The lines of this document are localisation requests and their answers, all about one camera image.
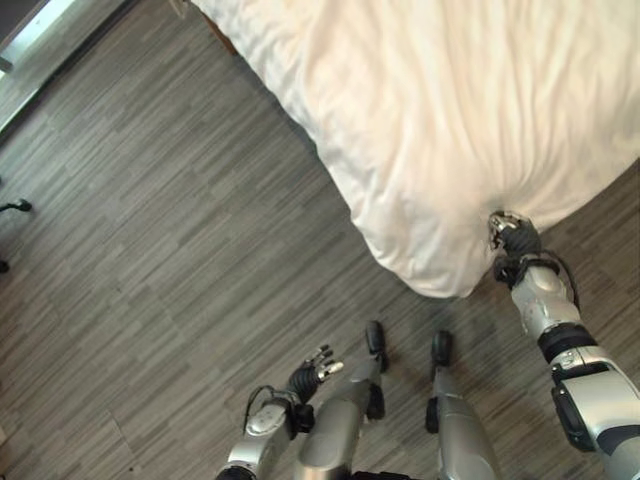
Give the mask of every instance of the wooden floor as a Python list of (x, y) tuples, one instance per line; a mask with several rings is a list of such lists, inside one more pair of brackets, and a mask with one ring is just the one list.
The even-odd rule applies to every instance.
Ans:
[[(388, 416), (356, 467), (434, 478), (427, 357), (446, 327), (505, 478), (603, 478), (566, 442), (506, 288), (433, 300), (378, 266), (313, 145), (197, 15), (142, 1), (0, 151), (0, 174), (1, 198), (36, 206), (0, 216), (10, 480), (210, 480), (254, 386), (324, 342), (353, 368), (373, 318)], [(639, 178), (636, 163), (544, 238), (640, 383)]]

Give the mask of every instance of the bed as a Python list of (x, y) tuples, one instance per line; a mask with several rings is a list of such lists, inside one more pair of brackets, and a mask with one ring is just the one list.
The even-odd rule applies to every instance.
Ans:
[(636, 0), (192, 0), (317, 145), (376, 260), (468, 295), (640, 154)]

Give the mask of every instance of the white bedsheet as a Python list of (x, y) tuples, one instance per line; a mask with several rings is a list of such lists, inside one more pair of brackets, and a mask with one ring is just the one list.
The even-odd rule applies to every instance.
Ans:
[(193, 0), (316, 142), (380, 264), (429, 296), (640, 153), (637, 0)]

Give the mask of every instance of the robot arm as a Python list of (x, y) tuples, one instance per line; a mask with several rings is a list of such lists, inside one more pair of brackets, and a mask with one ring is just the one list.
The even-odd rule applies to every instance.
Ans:
[[(313, 407), (307, 402), (329, 375), (344, 367), (342, 362), (332, 360), (332, 355), (325, 345), (293, 372), (283, 390), (263, 386), (254, 391), (247, 405), (244, 436), (231, 450), (216, 480), (269, 478), (289, 443), (298, 433), (308, 433), (313, 427)], [(254, 415), (249, 415), (251, 404), (263, 390), (269, 391), (270, 397)]]
[(542, 250), (523, 217), (496, 212), (489, 228), (494, 248), (506, 252), (494, 276), (511, 289), (525, 332), (551, 365), (551, 395), (569, 442), (597, 452), (612, 480), (639, 480), (640, 394), (582, 323), (572, 277), (574, 301), (567, 299), (558, 276), (564, 262)]

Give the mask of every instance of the black object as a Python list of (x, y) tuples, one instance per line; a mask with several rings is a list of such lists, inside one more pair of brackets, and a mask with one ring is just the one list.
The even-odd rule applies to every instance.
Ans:
[(387, 343), (384, 339), (382, 324), (372, 320), (367, 324), (365, 331), (369, 353), (380, 359), (380, 373), (384, 373), (389, 368), (389, 357), (387, 355)]
[(429, 433), (436, 434), (440, 431), (440, 421), (438, 420), (438, 397), (431, 397), (427, 402), (427, 414), (425, 416), (424, 427)]
[(453, 350), (453, 335), (446, 330), (439, 330), (431, 341), (431, 361), (434, 367), (448, 367), (451, 365), (451, 351)]
[[(30, 212), (33, 210), (33, 205), (29, 203), (24, 198), (20, 198), (16, 203), (5, 203), (4, 205), (0, 205), (0, 212), (4, 212), (5, 210), (19, 210), (21, 212)], [(4, 260), (0, 260), (0, 274), (7, 273), (11, 267)]]
[(618, 445), (630, 438), (640, 437), (640, 425), (624, 425), (607, 428), (596, 441), (604, 453), (613, 455)]
[(530, 221), (521, 221), (517, 228), (505, 227), (500, 232), (502, 247), (510, 257), (521, 257), (527, 254), (540, 253), (542, 240), (540, 234)]
[(295, 430), (299, 433), (309, 433), (316, 424), (316, 417), (312, 405), (296, 405), (293, 407)]
[(587, 329), (576, 323), (561, 323), (538, 338), (538, 347), (547, 363), (565, 350), (597, 344)]
[(369, 404), (367, 405), (367, 418), (369, 420), (382, 420), (386, 414), (384, 406), (384, 394), (380, 385), (371, 384), (369, 387)]
[(256, 480), (255, 475), (242, 467), (225, 468), (221, 471), (216, 480)]
[(415, 478), (410, 478), (406, 475), (402, 475), (400, 473), (389, 473), (389, 472), (380, 472), (380, 473), (369, 473), (369, 472), (356, 472), (351, 477), (351, 480), (417, 480)]
[(582, 452), (595, 451), (589, 431), (567, 389), (562, 384), (554, 387), (551, 397), (569, 443)]
[[(447, 330), (438, 330), (431, 340), (431, 380), (436, 378), (437, 367), (451, 365), (451, 353), (453, 352), (453, 335)], [(438, 433), (440, 422), (438, 420), (438, 397), (432, 397), (427, 402), (425, 415), (425, 428), (429, 433)]]
[(320, 385), (318, 373), (313, 365), (303, 365), (289, 377), (285, 390), (295, 393), (304, 404), (318, 391)]
[(560, 385), (563, 380), (568, 378), (584, 377), (585, 375), (606, 372), (607, 370), (609, 370), (609, 367), (604, 362), (588, 363), (587, 365), (580, 365), (569, 370), (564, 370), (560, 365), (554, 364), (551, 367), (551, 378), (553, 379), (553, 383)]

